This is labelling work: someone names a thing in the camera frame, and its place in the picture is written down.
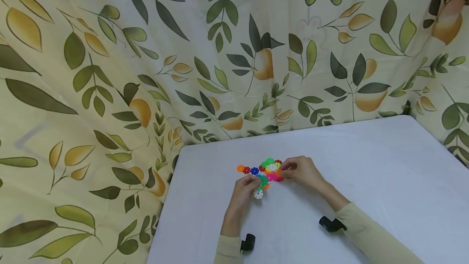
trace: floral curtain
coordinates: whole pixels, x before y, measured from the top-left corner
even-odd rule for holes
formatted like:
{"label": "floral curtain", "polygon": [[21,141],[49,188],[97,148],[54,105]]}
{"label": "floral curtain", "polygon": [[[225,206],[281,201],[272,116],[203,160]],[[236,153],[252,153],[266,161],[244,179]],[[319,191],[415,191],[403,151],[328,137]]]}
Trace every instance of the floral curtain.
{"label": "floral curtain", "polygon": [[0,263],[144,263],[185,144],[410,114],[469,161],[467,0],[0,1]]}

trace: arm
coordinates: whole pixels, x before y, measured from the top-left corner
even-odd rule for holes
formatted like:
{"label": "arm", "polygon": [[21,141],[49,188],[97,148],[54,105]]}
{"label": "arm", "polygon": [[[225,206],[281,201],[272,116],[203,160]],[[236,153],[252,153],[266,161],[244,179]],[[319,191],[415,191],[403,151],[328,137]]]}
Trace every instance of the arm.
{"label": "arm", "polygon": [[241,220],[252,191],[259,187],[260,183],[260,179],[253,175],[247,175],[236,181],[221,227],[214,264],[243,264],[239,237]]}
{"label": "arm", "polygon": [[347,227],[344,232],[373,264],[423,264],[413,252],[397,240],[366,213],[351,203],[328,183],[311,158],[300,156],[287,159],[281,175],[293,178],[305,187],[318,192]]}

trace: beige sleeve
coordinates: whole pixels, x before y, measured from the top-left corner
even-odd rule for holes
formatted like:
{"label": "beige sleeve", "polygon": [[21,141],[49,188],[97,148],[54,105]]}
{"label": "beige sleeve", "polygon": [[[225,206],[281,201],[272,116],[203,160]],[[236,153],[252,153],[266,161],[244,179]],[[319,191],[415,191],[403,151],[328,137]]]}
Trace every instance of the beige sleeve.
{"label": "beige sleeve", "polygon": [[213,264],[243,264],[243,256],[240,252],[241,239],[221,235],[218,238],[217,254]]}
{"label": "beige sleeve", "polygon": [[372,264],[423,264],[410,249],[353,202],[336,212],[336,217],[347,227],[345,235]]}

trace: black clamp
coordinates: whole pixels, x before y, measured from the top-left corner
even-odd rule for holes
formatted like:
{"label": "black clamp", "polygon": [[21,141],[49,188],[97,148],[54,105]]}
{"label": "black clamp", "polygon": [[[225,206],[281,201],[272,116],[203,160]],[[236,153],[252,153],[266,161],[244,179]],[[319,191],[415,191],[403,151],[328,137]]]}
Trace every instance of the black clamp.
{"label": "black clamp", "polygon": [[330,221],[329,218],[323,216],[320,219],[320,225],[324,227],[330,233],[335,233],[343,228],[343,230],[347,230],[347,227],[342,224],[337,218],[334,221]]}

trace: white table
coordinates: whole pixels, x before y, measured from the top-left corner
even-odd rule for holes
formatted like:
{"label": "white table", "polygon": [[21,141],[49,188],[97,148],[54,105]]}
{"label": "white table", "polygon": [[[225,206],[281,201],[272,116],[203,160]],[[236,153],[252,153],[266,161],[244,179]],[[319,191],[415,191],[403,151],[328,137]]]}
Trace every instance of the white table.
{"label": "white table", "polygon": [[[147,264],[213,263],[237,165],[310,156],[324,177],[427,264],[469,261],[469,171],[409,116],[182,148]],[[368,263],[318,224],[332,210],[291,181],[253,199],[245,264]]]}

